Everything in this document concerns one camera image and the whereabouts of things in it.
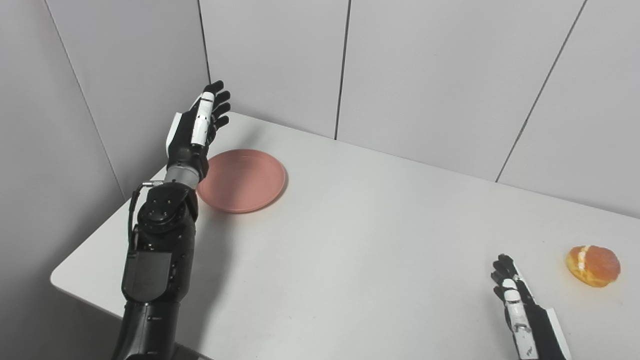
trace cream filling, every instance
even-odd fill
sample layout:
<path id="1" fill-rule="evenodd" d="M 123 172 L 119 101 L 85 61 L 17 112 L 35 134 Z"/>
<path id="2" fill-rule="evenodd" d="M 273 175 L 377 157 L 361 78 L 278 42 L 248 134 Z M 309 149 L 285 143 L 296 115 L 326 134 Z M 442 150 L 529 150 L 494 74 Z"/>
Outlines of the cream filling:
<path id="1" fill-rule="evenodd" d="M 589 251 L 590 247 L 591 247 L 590 245 L 583 246 L 582 249 L 580 249 L 580 252 L 578 253 L 578 269 L 581 272 L 584 271 L 584 260 L 587 257 L 587 251 Z"/>

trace robotic arm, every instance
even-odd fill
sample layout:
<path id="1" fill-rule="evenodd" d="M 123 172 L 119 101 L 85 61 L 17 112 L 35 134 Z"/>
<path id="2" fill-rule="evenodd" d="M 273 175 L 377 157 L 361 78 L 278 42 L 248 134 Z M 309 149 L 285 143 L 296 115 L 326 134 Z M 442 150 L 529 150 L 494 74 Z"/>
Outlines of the robotic arm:
<path id="1" fill-rule="evenodd" d="M 112 360 L 169 360 L 173 354 L 180 301 L 189 290 L 198 201 L 195 188 L 207 175 L 207 152 L 219 128 L 228 124 L 228 91 L 207 85 L 191 109 L 177 113 L 167 138 L 163 181 L 141 184 L 129 206 L 129 250 L 122 279 L 127 299 Z M 132 227 L 143 187 L 147 201 Z"/>
<path id="2" fill-rule="evenodd" d="M 504 303 L 504 316 L 520 360 L 571 360 L 569 346 L 553 309 L 536 303 L 529 286 L 508 255 L 493 262 L 493 292 Z"/>

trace bread roll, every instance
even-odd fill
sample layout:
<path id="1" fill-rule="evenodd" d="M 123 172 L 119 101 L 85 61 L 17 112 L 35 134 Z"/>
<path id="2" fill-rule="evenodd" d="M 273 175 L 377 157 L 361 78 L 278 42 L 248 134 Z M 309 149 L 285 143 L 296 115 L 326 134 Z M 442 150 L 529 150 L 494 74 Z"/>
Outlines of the bread roll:
<path id="1" fill-rule="evenodd" d="M 574 276 L 595 288 L 607 286 L 620 274 L 620 262 L 613 251 L 594 245 L 571 249 L 566 266 Z"/>

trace panel seam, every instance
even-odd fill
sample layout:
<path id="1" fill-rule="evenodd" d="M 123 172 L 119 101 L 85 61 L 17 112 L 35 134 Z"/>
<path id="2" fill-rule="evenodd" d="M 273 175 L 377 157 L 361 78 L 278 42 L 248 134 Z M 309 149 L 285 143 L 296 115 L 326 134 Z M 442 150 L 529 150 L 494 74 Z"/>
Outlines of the panel seam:
<path id="1" fill-rule="evenodd" d="M 202 21 L 202 7 L 200 6 L 200 0 L 196 0 L 198 3 L 198 15 L 200 16 L 200 31 L 202 32 L 202 45 L 204 46 L 204 62 L 207 64 L 207 78 L 209 78 L 209 84 L 211 84 L 211 71 L 209 69 L 209 53 L 207 52 L 207 41 L 204 37 L 204 22 Z"/>
<path id="2" fill-rule="evenodd" d="M 340 122 L 340 105 L 342 103 L 342 84 L 344 82 L 344 63 L 347 57 L 347 38 L 349 37 L 349 20 L 351 18 L 351 0 L 347 5 L 347 21 L 344 26 L 344 45 L 342 48 L 342 68 L 340 69 L 340 88 L 338 90 L 338 108 L 335 114 L 335 132 L 333 133 L 333 139 L 338 140 L 338 125 Z"/>
<path id="3" fill-rule="evenodd" d="M 82 95 L 82 100 L 84 102 L 84 106 L 86 107 L 87 112 L 89 113 L 89 118 L 91 119 L 91 123 L 93 124 L 93 128 L 95 129 L 95 133 L 98 135 L 98 140 L 100 140 L 100 145 L 102 146 L 102 151 L 104 151 L 104 155 L 107 158 L 107 162 L 109 163 L 109 167 L 111 168 L 111 173 L 113 174 L 113 178 L 116 181 L 116 184 L 118 185 L 118 188 L 120 189 L 120 194 L 122 195 L 122 200 L 126 201 L 127 197 L 124 195 L 124 190 L 122 189 L 122 185 L 120 184 L 120 181 L 118 180 L 118 176 L 116 175 L 116 171 L 113 168 L 113 164 L 111 162 L 111 158 L 109 158 L 109 153 L 107 152 L 107 148 L 104 146 L 104 141 L 102 141 L 102 137 L 100 136 L 100 131 L 98 130 L 98 126 L 95 123 L 95 120 L 93 119 L 93 114 L 91 113 L 91 109 L 89 108 L 89 104 L 86 101 L 86 97 L 84 96 L 84 91 L 82 89 L 82 86 L 80 85 L 80 80 L 78 80 L 78 76 L 76 74 L 76 70 L 74 69 L 73 64 L 71 63 L 71 58 L 69 57 L 69 53 L 67 51 L 67 47 L 65 47 L 65 43 L 62 41 L 62 36 L 60 35 L 60 30 L 58 29 L 58 25 L 56 24 L 56 20 L 53 18 L 53 14 L 51 13 L 51 9 L 49 8 L 49 3 L 47 2 L 47 0 L 43 0 L 45 6 L 47 7 L 47 11 L 49 12 L 49 17 L 51 18 L 51 21 L 53 22 L 53 26 L 56 28 L 56 34 L 58 34 L 58 39 L 60 40 L 60 44 L 62 45 L 62 49 L 65 52 L 65 56 L 67 57 L 67 61 L 69 62 L 69 66 L 71 67 L 71 72 L 74 75 L 74 78 L 76 79 L 76 84 L 78 85 L 78 89 L 80 89 L 80 94 Z"/>
<path id="4" fill-rule="evenodd" d="M 527 125 L 528 125 L 529 119 L 531 118 L 531 114 L 533 113 L 533 109 L 538 104 L 538 100 L 540 99 L 540 95 L 542 95 L 542 91 L 545 89 L 545 86 L 547 85 L 547 82 L 549 81 L 549 78 L 551 77 L 551 73 L 553 72 L 553 70 L 556 67 L 556 64 L 558 63 L 558 59 L 560 59 L 560 55 L 562 55 L 562 52 L 564 51 L 564 47 L 566 46 L 567 41 L 569 41 L 569 37 L 571 36 L 571 33 L 573 33 L 573 29 L 575 28 L 576 23 L 578 23 L 578 19 L 580 19 L 580 15 L 582 14 L 582 11 L 584 10 L 584 7 L 587 5 L 587 1 L 589 1 L 589 0 L 584 0 L 584 2 L 582 3 L 582 6 L 580 7 L 580 10 L 578 11 L 578 15 L 576 15 L 575 19 L 573 20 L 573 24 L 569 28 L 569 32 L 567 33 L 566 37 L 564 38 L 562 46 L 560 46 L 560 50 L 558 51 L 558 54 L 556 55 L 556 58 L 554 59 L 553 64 L 551 64 L 551 68 L 549 69 L 549 72 L 547 73 L 547 76 L 545 77 L 544 82 L 542 82 L 542 87 L 540 87 L 540 91 L 538 92 L 535 100 L 533 101 L 533 105 L 531 105 L 531 109 L 529 109 L 529 113 L 527 114 L 527 117 L 525 118 L 524 123 L 522 124 L 522 127 L 520 128 L 520 132 L 518 133 L 518 136 L 516 136 L 516 140 L 513 142 L 513 145 L 511 146 L 511 150 L 509 150 L 509 154 L 507 155 L 507 158 L 504 160 L 504 163 L 502 164 L 502 168 L 500 169 L 500 172 L 498 173 L 498 176 L 495 178 L 495 182 L 496 183 L 500 180 L 500 176 L 502 176 L 502 172 L 504 171 L 505 167 L 507 166 L 507 162 L 509 162 L 509 159 L 511 158 L 511 155 L 513 154 L 513 149 L 515 149 L 516 145 L 518 144 L 518 141 L 520 141 L 520 137 L 522 137 L 522 133 L 524 132 L 525 127 L 527 127 Z"/>

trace cable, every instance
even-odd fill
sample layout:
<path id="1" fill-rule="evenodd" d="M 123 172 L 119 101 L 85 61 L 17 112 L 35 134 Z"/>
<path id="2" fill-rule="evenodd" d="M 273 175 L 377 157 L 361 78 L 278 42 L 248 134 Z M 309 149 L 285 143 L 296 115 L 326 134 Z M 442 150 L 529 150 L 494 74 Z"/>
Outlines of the cable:
<path id="1" fill-rule="evenodd" d="M 142 188 L 153 188 L 162 184 L 163 182 L 160 180 L 155 181 L 147 181 L 138 185 L 137 189 L 133 191 L 131 194 L 131 200 L 129 201 L 129 221 L 127 224 L 127 233 L 129 235 L 129 250 L 135 250 L 136 244 L 133 242 L 133 213 L 136 211 L 136 203 L 138 202 L 138 197 L 140 197 L 140 192 Z"/>

